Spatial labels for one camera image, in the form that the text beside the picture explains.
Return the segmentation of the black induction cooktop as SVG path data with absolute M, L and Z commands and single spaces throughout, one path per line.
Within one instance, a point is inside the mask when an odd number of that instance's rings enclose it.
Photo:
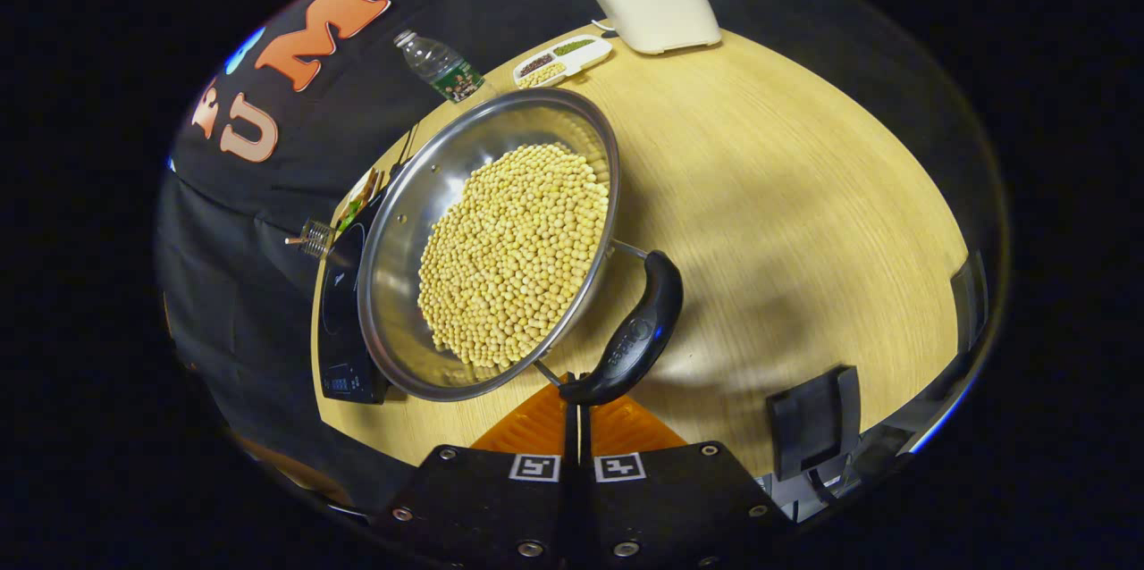
M 319 296 L 318 389 L 324 398 L 380 406 L 390 388 L 364 342 L 358 319 L 358 269 L 374 217 L 388 188 L 340 225 L 332 242 Z

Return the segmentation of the clear plastic water bottle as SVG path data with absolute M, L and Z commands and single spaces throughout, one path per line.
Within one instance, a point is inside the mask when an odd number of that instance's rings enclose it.
M 485 86 L 484 76 L 444 42 L 406 29 L 394 39 L 394 45 L 418 78 L 446 102 L 461 103 Z

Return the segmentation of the pile of yellow soybeans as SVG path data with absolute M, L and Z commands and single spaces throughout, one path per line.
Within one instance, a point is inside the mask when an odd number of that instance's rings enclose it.
M 559 144 L 470 172 L 418 267 L 434 347 L 483 369 L 527 358 L 587 282 L 609 201 L 596 167 Z

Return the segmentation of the stainless steel pot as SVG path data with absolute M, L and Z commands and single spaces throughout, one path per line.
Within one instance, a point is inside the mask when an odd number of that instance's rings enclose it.
M 416 296 L 418 262 L 432 237 L 432 224 L 461 203 L 463 180 L 519 149 L 558 147 L 603 171 L 609 200 L 603 236 L 587 251 L 583 284 L 575 285 L 569 310 L 540 332 L 519 363 L 480 377 L 450 348 L 432 345 L 429 314 Z M 603 406 L 631 390 L 654 366 L 680 318 L 684 288 L 680 270 L 660 251 L 645 252 L 614 237 L 620 196 L 618 140 L 599 106 L 577 93 L 532 88 L 491 98 L 438 130 L 391 179 L 376 205 L 363 242 L 357 270 L 357 317 L 363 340 L 383 377 L 413 398 L 458 402 L 496 390 L 569 337 L 593 308 L 605 280 L 607 260 L 621 251 L 642 261 L 645 286 L 639 301 L 618 325 L 595 369 L 583 379 L 559 383 L 575 406 Z

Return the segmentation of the black stand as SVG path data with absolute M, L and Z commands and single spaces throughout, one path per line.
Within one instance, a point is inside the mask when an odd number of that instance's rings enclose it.
M 788 481 L 847 456 L 861 436 L 861 380 L 841 365 L 766 398 L 774 476 Z

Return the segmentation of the metal mesh holder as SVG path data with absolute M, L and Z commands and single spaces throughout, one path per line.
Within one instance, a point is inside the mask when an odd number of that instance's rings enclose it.
M 315 259 L 326 259 L 335 242 L 336 231 L 333 227 L 321 221 L 307 219 L 297 236 L 286 237 L 283 245 L 294 246 L 307 256 Z

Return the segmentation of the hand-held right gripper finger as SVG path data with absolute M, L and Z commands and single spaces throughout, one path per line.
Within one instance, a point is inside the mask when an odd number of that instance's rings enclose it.
M 764 570 L 795 523 L 718 440 L 598 456 L 581 410 L 581 570 Z
M 510 449 L 432 448 L 370 517 L 370 533 L 422 570 L 559 570 L 559 518 L 579 423 L 553 386 L 499 437 Z

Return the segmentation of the sandwich with lettuce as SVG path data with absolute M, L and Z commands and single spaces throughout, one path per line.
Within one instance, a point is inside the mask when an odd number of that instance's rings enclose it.
M 358 212 L 366 206 L 384 184 L 384 171 L 374 167 L 365 172 L 349 192 L 344 209 L 336 217 L 336 235 L 344 232 Z

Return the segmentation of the black backdrop cloth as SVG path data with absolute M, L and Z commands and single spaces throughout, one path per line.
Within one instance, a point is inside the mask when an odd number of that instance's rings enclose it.
M 874 106 L 876 54 L 911 38 L 865 0 L 712 0 L 718 24 Z M 392 41 L 412 29 L 490 72 L 598 13 L 594 0 L 289 0 L 221 65 L 174 138 L 156 268 L 177 356 L 240 445 L 343 504 L 383 508 L 412 468 L 324 423 L 309 320 L 317 266 L 283 240 L 331 214 L 442 98 Z

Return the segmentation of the white divided bean plate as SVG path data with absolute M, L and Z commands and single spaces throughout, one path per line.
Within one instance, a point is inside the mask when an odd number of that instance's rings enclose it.
M 577 34 L 531 54 L 513 70 L 517 88 L 547 88 L 607 60 L 612 43 L 593 34 Z

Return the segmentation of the white toaster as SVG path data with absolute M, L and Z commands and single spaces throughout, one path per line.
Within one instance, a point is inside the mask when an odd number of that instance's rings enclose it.
M 664 54 L 690 47 L 712 47 L 722 29 L 710 0 L 595 0 L 605 24 L 639 54 Z

